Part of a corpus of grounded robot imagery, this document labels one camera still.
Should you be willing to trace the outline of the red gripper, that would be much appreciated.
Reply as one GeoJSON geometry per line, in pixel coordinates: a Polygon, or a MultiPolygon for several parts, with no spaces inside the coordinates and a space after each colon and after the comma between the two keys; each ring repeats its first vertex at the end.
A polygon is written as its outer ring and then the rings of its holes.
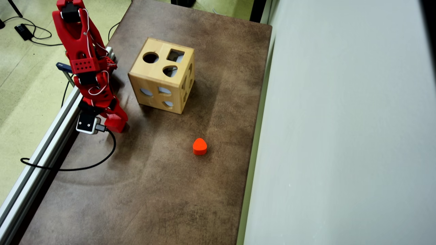
{"type": "Polygon", "coordinates": [[[91,115],[102,117],[106,129],[113,124],[126,124],[128,116],[113,94],[111,76],[108,72],[85,72],[78,74],[78,89],[83,98],[78,107],[91,115]]]}

